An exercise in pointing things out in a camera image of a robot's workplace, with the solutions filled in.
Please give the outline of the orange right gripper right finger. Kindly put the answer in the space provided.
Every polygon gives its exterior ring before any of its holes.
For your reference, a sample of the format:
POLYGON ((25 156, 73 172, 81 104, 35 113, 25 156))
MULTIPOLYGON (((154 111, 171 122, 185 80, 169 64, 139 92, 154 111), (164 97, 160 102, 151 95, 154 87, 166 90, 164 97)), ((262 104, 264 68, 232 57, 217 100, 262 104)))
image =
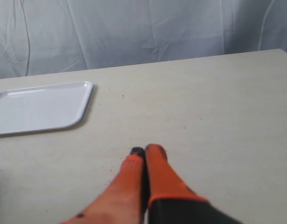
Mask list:
POLYGON ((172 169, 161 145, 149 144, 145 148, 145 158, 150 187, 150 224, 239 223, 193 192, 172 169))

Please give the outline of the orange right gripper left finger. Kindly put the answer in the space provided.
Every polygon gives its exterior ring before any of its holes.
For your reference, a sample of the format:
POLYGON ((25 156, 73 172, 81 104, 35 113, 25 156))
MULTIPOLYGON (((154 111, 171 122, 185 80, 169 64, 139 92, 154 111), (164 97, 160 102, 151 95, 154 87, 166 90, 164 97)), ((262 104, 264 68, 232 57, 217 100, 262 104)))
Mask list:
POLYGON ((145 152, 134 147, 108 187, 64 224, 142 224, 145 216, 145 152))

